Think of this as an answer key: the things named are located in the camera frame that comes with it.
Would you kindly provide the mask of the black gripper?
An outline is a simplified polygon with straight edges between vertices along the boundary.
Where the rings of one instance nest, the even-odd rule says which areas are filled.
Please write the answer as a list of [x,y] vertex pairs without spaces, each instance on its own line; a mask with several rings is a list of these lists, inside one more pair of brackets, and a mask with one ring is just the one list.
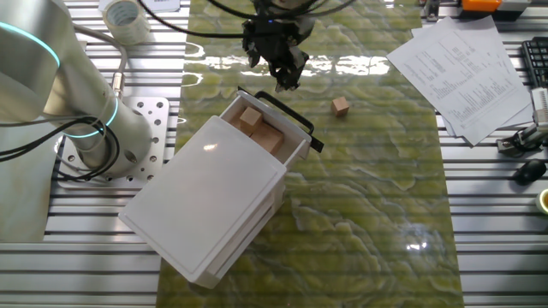
[[266,60],[276,71],[276,92],[294,91],[300,86],[300,77],[309,55],[299,44],[312,33],[314,19],[293,21],[245,21],[242,24],[242,48],[250,68],[260,59]]

